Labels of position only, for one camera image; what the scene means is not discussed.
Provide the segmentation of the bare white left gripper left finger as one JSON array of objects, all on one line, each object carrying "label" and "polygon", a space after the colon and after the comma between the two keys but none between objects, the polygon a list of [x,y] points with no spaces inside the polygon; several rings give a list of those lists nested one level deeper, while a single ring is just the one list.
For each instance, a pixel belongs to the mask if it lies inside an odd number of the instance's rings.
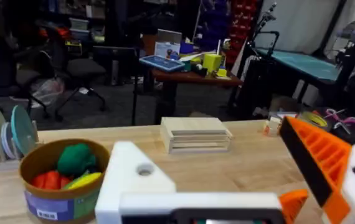
[{"label": "bare white left gripper left finger", "polygon": [[123,194],[175,193],[176,184],[136,144],[117,141],[113,145],[95,206],[97,223],[121,223]]}]

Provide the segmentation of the white orange left gripper right finger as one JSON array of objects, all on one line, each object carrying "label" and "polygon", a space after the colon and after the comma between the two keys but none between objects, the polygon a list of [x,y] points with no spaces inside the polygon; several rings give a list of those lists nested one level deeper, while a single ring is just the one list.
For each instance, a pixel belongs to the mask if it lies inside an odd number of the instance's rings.
[{"label": "white orange left gripper right finger", "polygon": [[355,223],[355,145],[286,117],[280,137],[322,209],[324,223]]}]

